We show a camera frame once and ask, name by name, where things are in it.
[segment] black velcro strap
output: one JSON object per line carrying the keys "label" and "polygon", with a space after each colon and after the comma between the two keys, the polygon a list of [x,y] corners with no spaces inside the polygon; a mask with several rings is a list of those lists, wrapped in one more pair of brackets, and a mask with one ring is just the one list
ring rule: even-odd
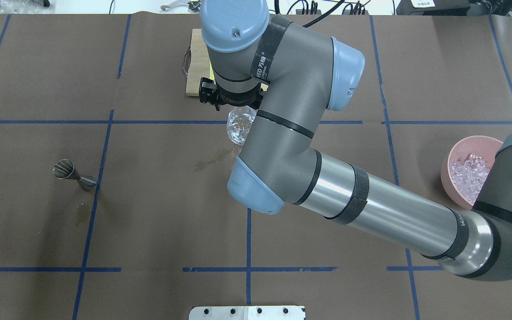
{"label": "black velcro strap", "polygon": [[309,184],[309,187],[307,187],[307,190],[305,190],[303,196],[301,196],[297,202],[293,203],[295,205],[300,205],[307,200],[311,194],[311,191],[313,191],[313,188],[315,188],[315,185],[317,184],[317,179],[319,179],[319,172],[321,172],[321,153],[315,150],[315,154],[317,155],[317,161],[315,162],[315,172],[313,173],[313,178],[311,179],[311,183]]}
{"label": "black velcro strap", "polygon": [[287,128],[292,129],[293,131],[295,131],[297,133],[301,133],[304,136],[307,136],[309,139],[313,139],[313,131],[307,130],[307,129],[303,128],[303,126],[300,126],[300,125],[296,124],[295,122],[291,122],[290,120],[284,119],[282,117],[278,117],[278,116],[276,116],[270,112],[266,112],[262,109],[258,110],[258,112],[256,113],[256,116],[262,117],[264,119],[268,119],[272,122],[276,122],[279,125],[283,125]]}
{"label": "black velcro strap", "polygon": [[457,221],[457,234],[456,238],[454,239],[451,247],[447,249],[444,253],[438,256],[429,257],[422,255],[425,258],[432,259],[432,260],[441,260],[443,262],[445,261],[451,261],[451,259],[455,259],[457,256],[461,254],[461,252],[465,249],[465,247],[468,244],[469,240],[469,226],[467,221],[465,221],[465,218],[459,214],[456,211],[453,211],[453,215],[456,217]]}
{"label": "black velcro strap", "polygon": [[284,33],[292,22],[283,16],[273,16],[270,19],[268,28],[260,37],[256,55],[252,61],[252,77],[256,77],[266,83],[268,82],[268,73],[272,66],[272,60],[276,55],[280,41],[284,37]]}
{"label": "black velcro strap", "polygon": [[355,185],[353,187],[353,194],[349,202],[338,215],[328,217],[327,219],[339,224],[349,224],[353,222],[361,214],[367,203],[368,188],[368,174],[361,168],[351,166],[355,172]]}
{"label": "black velcro strap", "polygon": [[475,204],[473,205],[473,210],[485,212],[488,215],[492,215],[501,220],[505,220],[509,223],[512,223],[512,211],[497,207],[496,205],[492,205],[481,201],[475,201]]}

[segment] black band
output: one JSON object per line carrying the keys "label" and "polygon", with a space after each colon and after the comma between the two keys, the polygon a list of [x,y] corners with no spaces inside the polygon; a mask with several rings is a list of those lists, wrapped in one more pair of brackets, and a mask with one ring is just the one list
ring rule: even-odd
{"label": "black band", "polygon": [[309,139],[313,139],[313,131],[307,130],[307,129],[303,128],[303,126],[295,124],[295,123],[291,122],[290,120],[284,119],[282,117],[278,117],[278,116],[273,115],[272,113],[266,112],[264,110],[258,110],[258,113],[256,113],[256,116],[262,117],[264,119],[268,119],[272,122],[276,122],[279,125],[283,125],[287,128],[292,129],[293,131],[295,131],[297,133],[301,133],[304,136],[307,136]]}
{"label": "black band", "polygon": [[216,72],[214,69],[213,69],[213,72],[216,74],[216,75],[219,75],[219,77],[221,77],[222,79],[226,80],[226,81],[229,81],[229,82],[236,82],[236,83],[240,83],[240,82],[246,82],[248,80],[252,80],[252,77],[248,77],[246,79],[242,79],[242,80],[232,80],[232,79],[228,79],[227,77],[223,77],[220,73]]}
{"label": "black band", "polygon": [[260,42],[252,61],[252,77],[269,83],[268,73],[270,72],[270,66],[272,66],[272,60],[274,60],[276,50],[278,50],[280,41],[282,41],[284,33],[286,33],[290,24],[291,21],[283,16],[273,16],[270,19],[268,28],[260,37]]}
{"label": "black band", "polygon": [[492,215],[501,220],[505,220],[509,223],[512,223],[512,211],[497,207],[496,205],[492,205],[489,203],[475,201],[473,205],[473,209],[481,212],[485,212],[488,215]]}
{"label": "black band", "polygon": [[489,224],[491,233],[493,235],[493,246],[491,248],[491,254],[481,268],[477,269],[475,272],[470,273],[469,275],[461,275],[460,277],[462,278],[475,278],[485,275],[485,273],[487,273],[487,271],[489,271],[491,267],[493,267],[493,265],[497,262],[497,258],[499,257],[499,253],[501,251],[501,236],[499,235],[499,231],[491,220],[487,219],[486,217],[483,217],[483,219],[485,219],[485,221],[487,221]]}
{"label": "black band", "polygon": [[301,196],[301,198],[297,202],[293,203],[295,205],[300,205],[304,201],[306,201],[309,195],[311,194],[311,191],[313,191],[313,188],[315,188],[315,185],[317,184],[319,172],[321,172],[321,153],[315,150],[315,154],[317,155],[317,161],[315,162],[315,172],[313,173],[313,178],[311,179],[311,183],[307,187],[307,190],[305,190],[303,196]]}
{"label": "black band", "polygon": [[327,219],[339,224],[349,224],[361,214],[367,203],[368,174],[361,168],[351,166],[355,173],[355,186],[349,202],[338,215]]}
{"label": "black band", "polygon": [[219,83],[217,83],[217,89],[219,90],[219,96],[221,97],[222,101],[236,107],[250,105],[251,103],[256,101],[256,99],[258,99],[258,96],[260,95],[260,83],[258,83],[249,91],[243,93],[226,91],[219,85]]}
{"label": "black band", "polygon": [[455,259],[457,256],[459,256],[461,254],[461,252],[467,246],[468,240],[469,240],[468,223],[467,223],[467,221],[465,221],[465,218],[461,214],[459,214],[453,210],[451,210],[451,211],[453,212],[453,215],[455,215],[456,221],[457,221],[457,234],[456,234],[456,238],[454,239],[451,247],[449,247],[449,249],[447,249],[441,255],[434,256],[434,257],[422,255],[423,257],[432,259],[432,260],[444,259],[444,258],[445,259],[448,259],[448,258]]}

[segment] metal plate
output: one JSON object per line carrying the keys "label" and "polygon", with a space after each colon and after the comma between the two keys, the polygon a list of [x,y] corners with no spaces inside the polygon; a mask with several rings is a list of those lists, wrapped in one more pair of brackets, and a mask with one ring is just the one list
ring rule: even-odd
{"label": "metal plate", "polygon": [[228,306],[196,307],[189,320],[305,320],[305,306]]}

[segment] white label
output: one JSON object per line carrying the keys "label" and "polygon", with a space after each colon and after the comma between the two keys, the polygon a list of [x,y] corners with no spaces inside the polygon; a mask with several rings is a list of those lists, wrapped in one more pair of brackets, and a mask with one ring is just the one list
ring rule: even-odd
{"label": "white label", "polygon": [[414,8],[430,8],[435,7],[433,0],[410,0]]}

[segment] metal jigger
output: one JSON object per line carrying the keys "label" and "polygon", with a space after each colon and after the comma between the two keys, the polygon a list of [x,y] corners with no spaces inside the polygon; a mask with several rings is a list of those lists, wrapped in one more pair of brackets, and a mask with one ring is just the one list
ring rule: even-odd
{"label": "metal jigger", "polygon": [[80,176],[75,169],[75,164],[68,159],[57,162],[52,168],[52,173],[61,180],[77,180],[84,191],[91,191],[96,186],[96,180],[94,180],[93,176]]}

